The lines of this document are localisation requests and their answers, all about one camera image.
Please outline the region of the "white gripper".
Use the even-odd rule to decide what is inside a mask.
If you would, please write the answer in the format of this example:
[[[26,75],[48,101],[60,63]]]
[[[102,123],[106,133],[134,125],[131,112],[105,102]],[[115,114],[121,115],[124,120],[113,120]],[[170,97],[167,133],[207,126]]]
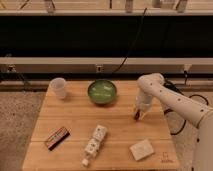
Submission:
[[[138,95],[136,96],[134,112],[136,113],[140,111],[140,115],[147,112],[151,107],[152,99],[153,97],[151,95],[139,90]]]

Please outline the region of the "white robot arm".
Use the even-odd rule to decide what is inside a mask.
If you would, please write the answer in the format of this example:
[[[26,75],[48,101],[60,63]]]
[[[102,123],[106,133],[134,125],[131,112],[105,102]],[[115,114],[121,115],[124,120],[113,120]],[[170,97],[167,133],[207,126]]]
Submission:
[[[144,115],[157,98],[198,129],[192,171],[213,171],[213,107],[195,101],[164,86],[160,73],[142,75],[137,80],[134,119]]]

